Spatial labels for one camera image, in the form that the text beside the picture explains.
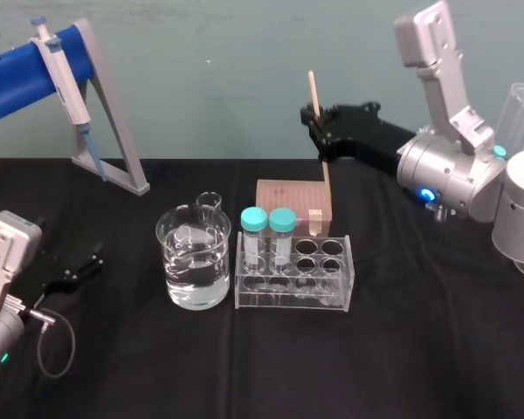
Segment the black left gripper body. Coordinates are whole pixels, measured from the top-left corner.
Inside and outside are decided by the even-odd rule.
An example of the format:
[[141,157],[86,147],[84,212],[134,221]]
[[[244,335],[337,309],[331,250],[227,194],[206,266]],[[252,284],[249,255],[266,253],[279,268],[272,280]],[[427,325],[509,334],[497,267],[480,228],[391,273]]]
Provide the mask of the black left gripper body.
[[71,266],[59,256],[39,251],[14,280],[14,296],[37,306],[53,293],[71,291]]

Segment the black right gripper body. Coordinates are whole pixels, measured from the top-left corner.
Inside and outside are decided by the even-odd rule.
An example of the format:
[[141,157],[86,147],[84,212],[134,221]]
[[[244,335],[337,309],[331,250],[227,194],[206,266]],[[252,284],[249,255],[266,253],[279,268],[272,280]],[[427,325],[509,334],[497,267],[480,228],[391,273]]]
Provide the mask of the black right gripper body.
[[398,149],[416,136],[414,131],[379,116],[381,105],[333,105],[326,111],[326,161],[353,158],[387,175],[396,173]]

